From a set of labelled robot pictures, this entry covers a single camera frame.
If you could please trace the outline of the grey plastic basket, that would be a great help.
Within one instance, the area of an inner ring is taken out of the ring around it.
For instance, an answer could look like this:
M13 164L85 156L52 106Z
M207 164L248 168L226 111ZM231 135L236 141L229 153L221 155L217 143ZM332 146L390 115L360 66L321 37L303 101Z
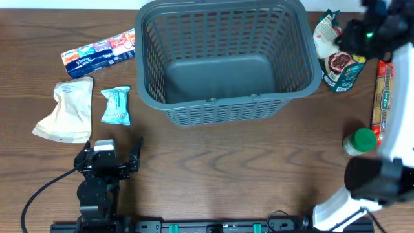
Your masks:
M271 117L321 83L298 0L152 1L135 32L138 94L178 126Z

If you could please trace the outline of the green lid jar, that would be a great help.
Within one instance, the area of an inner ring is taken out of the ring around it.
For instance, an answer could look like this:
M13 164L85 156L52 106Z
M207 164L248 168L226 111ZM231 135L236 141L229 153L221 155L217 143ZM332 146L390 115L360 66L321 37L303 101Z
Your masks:
M368 128L360 128L346 136L342 147L351 156L359 156L374 150L377 146L376 135Z

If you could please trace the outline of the green Nescafe coffee bag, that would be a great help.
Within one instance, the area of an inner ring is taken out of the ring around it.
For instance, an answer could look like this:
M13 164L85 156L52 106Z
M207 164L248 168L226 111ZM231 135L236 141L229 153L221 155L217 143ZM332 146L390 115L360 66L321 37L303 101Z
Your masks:
M339 10L327 10L318 20L313 33L322 78L334 93L352 89L367 63L365 57L341 51L335 44L335 39L342 34L342 28L337 22L339 14Z

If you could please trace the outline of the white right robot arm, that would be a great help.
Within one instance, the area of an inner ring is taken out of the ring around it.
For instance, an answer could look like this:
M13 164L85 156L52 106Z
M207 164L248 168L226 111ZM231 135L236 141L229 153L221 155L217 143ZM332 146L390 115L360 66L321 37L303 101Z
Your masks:
M390 123L375 159L355 157L345 186L313 208L309 227L341 232L366 214L413 199L413 2L362 1L362 20L350 21L339 48L367 58L389 57L395 86Z

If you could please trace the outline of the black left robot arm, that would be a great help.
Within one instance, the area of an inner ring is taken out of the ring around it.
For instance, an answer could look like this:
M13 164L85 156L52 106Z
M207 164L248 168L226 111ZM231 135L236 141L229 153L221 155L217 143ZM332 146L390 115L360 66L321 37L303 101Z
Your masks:
M109 221L118 211L120 181L139 170L141 137L129 150L126 162L117 157L114 140L99 140L91 146L86 142L74 159L74 168L85 180L77 189L80 213L87 221Z

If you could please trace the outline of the red spaghetti packet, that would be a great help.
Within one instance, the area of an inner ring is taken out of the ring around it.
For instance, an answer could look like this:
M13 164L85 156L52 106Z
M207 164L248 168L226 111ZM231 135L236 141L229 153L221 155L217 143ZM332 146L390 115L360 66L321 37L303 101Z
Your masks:
M381 145L389 120L389 110L393 96L394 67L392 63L378 62L371 130Z

